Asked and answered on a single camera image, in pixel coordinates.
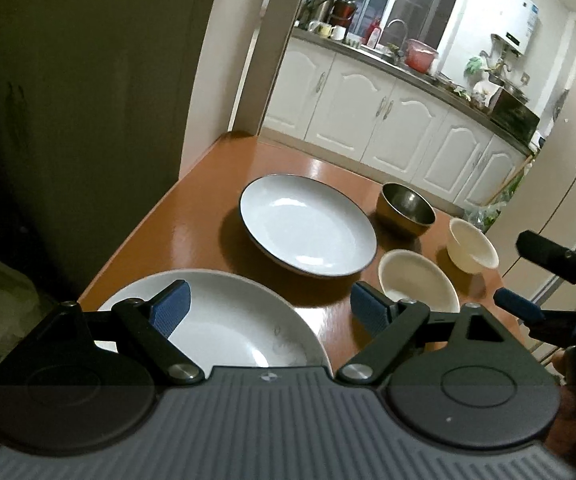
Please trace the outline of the shallow cream bowl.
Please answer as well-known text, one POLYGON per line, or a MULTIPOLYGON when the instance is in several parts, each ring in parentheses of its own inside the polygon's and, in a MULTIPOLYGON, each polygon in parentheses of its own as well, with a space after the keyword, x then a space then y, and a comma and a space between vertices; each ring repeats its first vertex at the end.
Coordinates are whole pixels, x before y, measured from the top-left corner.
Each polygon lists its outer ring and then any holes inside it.
POLYGON ((378 278, 388 298, 417 300, 433 312, 460 311, 456 289, 430 259, 406 249, 387 252, 379 261, 378 278))

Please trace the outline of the white plate with floral print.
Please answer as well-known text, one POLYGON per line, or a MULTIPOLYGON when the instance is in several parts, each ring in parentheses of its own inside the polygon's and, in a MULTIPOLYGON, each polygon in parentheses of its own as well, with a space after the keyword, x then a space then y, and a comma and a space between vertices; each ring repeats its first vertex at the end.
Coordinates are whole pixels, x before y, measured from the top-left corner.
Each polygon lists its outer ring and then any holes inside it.
POLYGON ((189 285, 189 312, 169 342, 207 375, 217 366, 324 366, 324 346, 291 304, 259 283, 214 270, 169 270, 128 284, 101 307, 148 300, 176 280, 189 285))

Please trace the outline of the tall cream bowl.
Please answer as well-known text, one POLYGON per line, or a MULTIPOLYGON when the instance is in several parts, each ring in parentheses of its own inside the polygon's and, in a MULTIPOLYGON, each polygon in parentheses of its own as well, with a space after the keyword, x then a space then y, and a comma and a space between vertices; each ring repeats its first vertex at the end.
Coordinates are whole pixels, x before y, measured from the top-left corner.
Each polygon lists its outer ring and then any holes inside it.
POLYGON ((448 223, 448 257, 464 273, 478 274, 496 270, 499 257, 494 245, 466 220, 452 218, 448 223))

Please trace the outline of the dark metal bowl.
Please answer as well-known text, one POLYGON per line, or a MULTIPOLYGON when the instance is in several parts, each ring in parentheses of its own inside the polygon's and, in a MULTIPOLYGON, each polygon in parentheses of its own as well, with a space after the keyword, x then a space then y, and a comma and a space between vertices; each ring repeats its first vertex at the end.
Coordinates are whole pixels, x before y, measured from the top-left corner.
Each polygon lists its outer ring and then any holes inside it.
POLYGON ((425 234, 436 221, 431 204, 408 186, 387 182, 381 186, 377 199, 377 218, 408 236, 425 234))

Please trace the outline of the white lower kitchen cabinets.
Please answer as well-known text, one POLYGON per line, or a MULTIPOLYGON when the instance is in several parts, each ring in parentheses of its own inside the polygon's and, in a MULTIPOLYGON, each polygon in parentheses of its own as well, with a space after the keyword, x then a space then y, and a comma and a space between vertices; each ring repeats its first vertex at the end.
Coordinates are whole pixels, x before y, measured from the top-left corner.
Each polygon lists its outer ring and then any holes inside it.
POLYGON ((527 148, 405 70, 290 38, 263 122, 277 133, 421 188, 482 206, 527 148))

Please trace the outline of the silver refrigerator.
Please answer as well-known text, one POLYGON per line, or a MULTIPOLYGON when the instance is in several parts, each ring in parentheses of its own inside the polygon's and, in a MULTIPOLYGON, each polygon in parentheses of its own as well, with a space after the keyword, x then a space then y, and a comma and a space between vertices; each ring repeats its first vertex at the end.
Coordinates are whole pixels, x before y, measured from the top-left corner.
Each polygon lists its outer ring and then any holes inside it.
POLYGON ((518 255, 516 239, 526 230, 576 248, 576 72, 532 168, 487 231, 504 286, 546 310, 576 311, 576 286, 518 255))

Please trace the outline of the bag of green vegetables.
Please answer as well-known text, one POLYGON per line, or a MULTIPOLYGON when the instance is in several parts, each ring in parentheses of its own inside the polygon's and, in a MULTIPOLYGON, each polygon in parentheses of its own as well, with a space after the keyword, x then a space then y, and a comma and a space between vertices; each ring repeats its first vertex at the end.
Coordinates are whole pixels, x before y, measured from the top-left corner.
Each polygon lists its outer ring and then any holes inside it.
POLYGON ((504 207, 508 205, 522 179, 522 176, 512 179, 487 205, 467 209, 464 213, 464 220, 486 233, 500 216, 504 207))

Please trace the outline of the white plate with dark rim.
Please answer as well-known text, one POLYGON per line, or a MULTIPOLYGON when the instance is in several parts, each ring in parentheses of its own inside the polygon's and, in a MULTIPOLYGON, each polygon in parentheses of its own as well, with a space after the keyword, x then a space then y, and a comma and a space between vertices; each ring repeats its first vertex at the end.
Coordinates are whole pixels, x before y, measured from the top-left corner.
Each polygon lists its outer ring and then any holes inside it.
POLYGON ((251 240, 297 273, 345 278, 376 257, 377 237, 365 212, 323 182, 267 174, 245 187, 238 208, 251 240))

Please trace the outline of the white water heater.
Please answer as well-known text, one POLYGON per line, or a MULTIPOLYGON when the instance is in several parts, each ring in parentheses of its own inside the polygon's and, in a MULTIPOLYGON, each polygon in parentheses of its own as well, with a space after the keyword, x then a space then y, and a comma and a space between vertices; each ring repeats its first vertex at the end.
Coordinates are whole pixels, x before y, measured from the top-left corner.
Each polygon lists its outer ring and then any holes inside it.
POLYGON ((538 13, 538 6, 533 0, 500 0, 490 36, 516 56, 522 56, 532 39, 538 13))

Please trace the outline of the red plastic basin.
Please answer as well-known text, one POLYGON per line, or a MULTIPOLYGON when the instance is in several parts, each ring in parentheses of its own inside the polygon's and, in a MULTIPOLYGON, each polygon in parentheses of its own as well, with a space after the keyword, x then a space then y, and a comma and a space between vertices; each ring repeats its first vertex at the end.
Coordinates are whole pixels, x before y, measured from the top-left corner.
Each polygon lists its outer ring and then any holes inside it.
POLYGON ((428 73, 436 58, 437 50, 417 39, 407 40, 405 64, 416 72, 428 73))

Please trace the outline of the chrome sink faucet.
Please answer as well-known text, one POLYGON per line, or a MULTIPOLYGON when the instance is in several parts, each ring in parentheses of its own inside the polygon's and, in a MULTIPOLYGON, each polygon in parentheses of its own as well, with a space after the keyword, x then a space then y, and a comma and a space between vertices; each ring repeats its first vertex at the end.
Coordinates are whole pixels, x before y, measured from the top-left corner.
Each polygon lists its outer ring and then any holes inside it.
POLYGON ((383 44, 389 51, 399 54, 404 51, 407 38, 407 23, 400 18, 394 18, 384 26, 380 44, 383 44))

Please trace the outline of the red detergent bottle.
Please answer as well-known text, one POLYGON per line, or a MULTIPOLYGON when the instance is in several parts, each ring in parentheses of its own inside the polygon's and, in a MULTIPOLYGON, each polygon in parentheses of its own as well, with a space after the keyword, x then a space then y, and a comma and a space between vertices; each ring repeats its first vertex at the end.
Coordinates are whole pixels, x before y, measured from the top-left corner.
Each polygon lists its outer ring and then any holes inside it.
POLYGON ((380 36, 381 36, 381 20, 380 18, 375 18, 367 29, 365 37, 365 46, 373 49, 379 42, 380 36))

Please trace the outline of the white mug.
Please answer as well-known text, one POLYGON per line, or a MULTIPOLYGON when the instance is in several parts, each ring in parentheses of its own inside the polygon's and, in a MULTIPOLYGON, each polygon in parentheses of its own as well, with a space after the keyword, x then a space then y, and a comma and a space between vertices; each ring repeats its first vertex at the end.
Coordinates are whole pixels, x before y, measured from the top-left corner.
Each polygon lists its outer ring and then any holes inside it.
POLYGON ((335 25, 331 28, 330 39, 333 41, 343 41, 346 36, 347 29, 341 25, 335 25))

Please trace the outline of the yellow patterned mug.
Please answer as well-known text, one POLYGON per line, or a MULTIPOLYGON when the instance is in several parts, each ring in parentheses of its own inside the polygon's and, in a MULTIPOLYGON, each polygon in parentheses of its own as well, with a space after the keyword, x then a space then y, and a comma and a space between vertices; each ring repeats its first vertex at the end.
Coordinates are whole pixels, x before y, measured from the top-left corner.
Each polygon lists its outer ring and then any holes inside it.
POLYGON ((307 31, 321 38, 329 38, 332 26, 322 21, 310 21, 307 25, 307 31))

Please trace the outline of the silver thermos jug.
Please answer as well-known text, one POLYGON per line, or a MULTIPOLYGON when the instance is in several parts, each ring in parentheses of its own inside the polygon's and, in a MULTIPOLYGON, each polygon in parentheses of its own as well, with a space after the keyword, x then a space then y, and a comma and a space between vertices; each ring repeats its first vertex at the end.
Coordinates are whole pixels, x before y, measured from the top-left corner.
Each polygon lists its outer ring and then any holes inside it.
POLYGON ((305 0, 297 20, 301 29, 307 29, 312 22, 325 22, 335 0, 305 0))

